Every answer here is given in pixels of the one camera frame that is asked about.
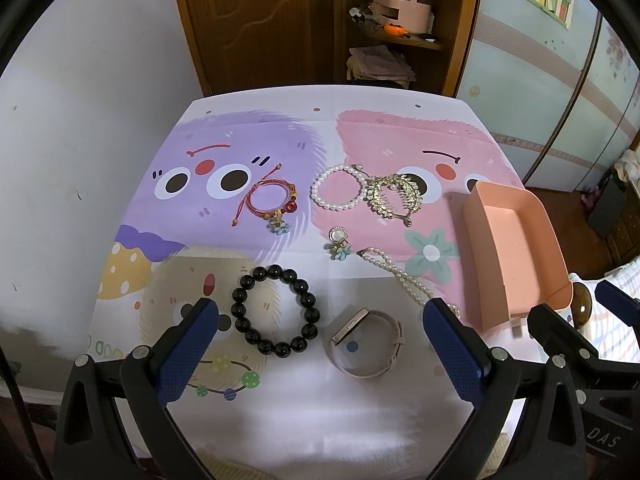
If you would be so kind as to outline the pink smart watch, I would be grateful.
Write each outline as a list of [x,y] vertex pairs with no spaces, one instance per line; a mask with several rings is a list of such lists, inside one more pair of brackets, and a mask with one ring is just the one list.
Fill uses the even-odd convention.
[[328,355],[343,374],[370,380],[394,369],[404,345],[404,329],[396,318],[361,308],[331,336]]

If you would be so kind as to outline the pink cardboard tray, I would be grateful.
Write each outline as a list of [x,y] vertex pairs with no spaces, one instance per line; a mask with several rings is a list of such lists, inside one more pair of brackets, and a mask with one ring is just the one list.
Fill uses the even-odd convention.
[[573,285],[544,204],[525,188],[480,181],[463,206],[484,332],[537,304],[567,308]]

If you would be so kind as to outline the light blue wardrobe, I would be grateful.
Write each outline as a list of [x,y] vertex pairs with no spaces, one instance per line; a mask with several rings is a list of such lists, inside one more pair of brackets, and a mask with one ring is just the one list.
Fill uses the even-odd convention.
[[591,0],[570,29],[527,0],[480,0],[457,96],[533,188],[592,188],[639,131],[639,67]]

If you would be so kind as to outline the cartoon monster tablecloth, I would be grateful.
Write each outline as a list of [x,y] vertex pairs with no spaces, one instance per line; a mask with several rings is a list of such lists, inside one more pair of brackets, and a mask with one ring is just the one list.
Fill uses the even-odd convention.
[[[416,182],[410,228],[370,211],[352,165]],[[154,344],[207,297],[218,332],[169,407],[194,448],[276,479],[423,479],[472,408],[425,335],[423,300],[442,298],[518,359],[544,356],[526,316],[480,327],[463,214],[480,181],[524,188],[461,100],[298,86],[195,101],[122,217],[90,354],[114,360]],[[352,245],[344,261],[324,249],[334,226]],[[405,335],[394,369],[370,380],[328,355],[361,308],[396,318]]]

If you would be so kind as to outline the folded cloth pile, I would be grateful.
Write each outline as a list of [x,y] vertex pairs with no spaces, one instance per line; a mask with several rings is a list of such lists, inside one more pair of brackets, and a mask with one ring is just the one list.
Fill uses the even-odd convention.
[[346,66],[349,80],[397,84],[405,89],[416,82],[416,74],[405,59],[386,46],[350,48]]

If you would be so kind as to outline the wooden shelf cabinet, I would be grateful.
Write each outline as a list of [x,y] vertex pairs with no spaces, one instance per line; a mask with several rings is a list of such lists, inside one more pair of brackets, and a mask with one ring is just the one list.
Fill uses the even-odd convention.
[[340,0],[337,71],[351,84],[453,96],[480,0]]

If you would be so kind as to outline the orange toy on shelf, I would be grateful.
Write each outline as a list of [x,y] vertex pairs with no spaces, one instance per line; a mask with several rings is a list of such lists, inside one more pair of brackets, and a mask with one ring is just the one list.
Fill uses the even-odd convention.
[[394,24],[385,24],[383,26],[383,30],[387,35],[393,37],[405,37],[409,35],[409,33],[402,26]]

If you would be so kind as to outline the brown wooden door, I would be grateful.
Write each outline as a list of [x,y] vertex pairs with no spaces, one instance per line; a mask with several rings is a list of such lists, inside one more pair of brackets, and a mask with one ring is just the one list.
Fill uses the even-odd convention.
[[340,0],[176,0],[206,96],[335,84]]

